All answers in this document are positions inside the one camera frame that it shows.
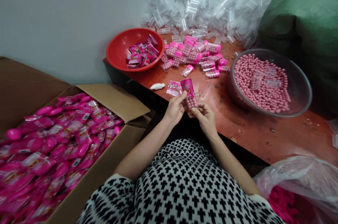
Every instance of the patterned clothing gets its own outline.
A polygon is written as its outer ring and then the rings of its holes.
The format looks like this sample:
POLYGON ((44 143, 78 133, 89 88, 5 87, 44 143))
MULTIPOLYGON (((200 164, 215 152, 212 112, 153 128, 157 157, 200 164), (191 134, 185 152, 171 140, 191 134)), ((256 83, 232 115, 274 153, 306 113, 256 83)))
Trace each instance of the patterned clothing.
POLYGON ((248 196, 198 143, 159 150, 133 182, 114 174, 89 198, 77 224, 283 223, 261 196, 248 196))

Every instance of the wooden table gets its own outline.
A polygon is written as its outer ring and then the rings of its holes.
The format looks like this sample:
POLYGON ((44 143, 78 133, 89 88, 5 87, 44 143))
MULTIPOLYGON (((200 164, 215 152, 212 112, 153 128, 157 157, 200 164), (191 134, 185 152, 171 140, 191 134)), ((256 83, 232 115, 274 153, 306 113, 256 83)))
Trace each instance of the wooden table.
MULTIPOLYGON (((171 42, 171 34, 162 36, 168 43, 171 42)), ((228 59, 229 66, 237 51, 244 51, 237 42, 222 44, 221 54, 228 59)), ((183 80, 180 73, 186 65, 163 71, 161 64, 158 62, 144 72, 122 73, 146 88, 155 83, 165 83, 166 87, 155 93, 170 100, 173 96, 166 93, 169 80, 183 80)), ((217 131, 269 164, 294 155, 306 155, 338 166, 338 149, 332 146, 330 128, 317 114, 309 110, 295 118, 278 119, 251 113, 237 106, 229 97, 226 89, 229 73, 207 80, 200 67, 195 66, 189 77, 192 78, 197 101, 206 102, 215 112, 217 131)))

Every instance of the plastic bag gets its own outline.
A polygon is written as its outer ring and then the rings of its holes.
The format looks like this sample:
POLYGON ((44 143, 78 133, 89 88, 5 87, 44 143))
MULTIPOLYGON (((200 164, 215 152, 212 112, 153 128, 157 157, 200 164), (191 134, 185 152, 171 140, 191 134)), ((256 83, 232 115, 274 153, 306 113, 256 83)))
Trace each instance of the plastic bag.
POLYGON ((278 185, 307 199, 314 207, 317 223, 338 223, 338 168, 330 163, 298 155, 265 168, 254 180, 265 199, 278 185))

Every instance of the open cardboard box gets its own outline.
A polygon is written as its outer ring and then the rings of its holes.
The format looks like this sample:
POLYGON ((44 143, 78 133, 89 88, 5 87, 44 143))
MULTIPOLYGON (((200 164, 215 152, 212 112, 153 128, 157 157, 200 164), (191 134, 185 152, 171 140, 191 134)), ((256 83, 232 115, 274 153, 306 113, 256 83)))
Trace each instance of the open cardboard box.
POLYGON ((124 120, 118 136, 48 219, 48 224, 75 223, 90 195, 113 173, 118 163, 139 142, 154 112, 136 97, 110 84, 72 86, 14 60, 0 57, 0 138, 24 116, 57 97, 86 92, 124 120))

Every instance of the cardboard flap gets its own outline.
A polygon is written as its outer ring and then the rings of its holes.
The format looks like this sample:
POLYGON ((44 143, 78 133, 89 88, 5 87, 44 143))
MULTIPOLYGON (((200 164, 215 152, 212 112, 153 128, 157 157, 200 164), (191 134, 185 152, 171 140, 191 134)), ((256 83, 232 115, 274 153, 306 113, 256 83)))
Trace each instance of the cardboard flap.
POLYGON ((0 56, 0 137, 71 85, 0 56))
POLYGON ((90 84, 77 87, 110 109, 125 123, 150 112, 135 96, 116 85, 90 84))

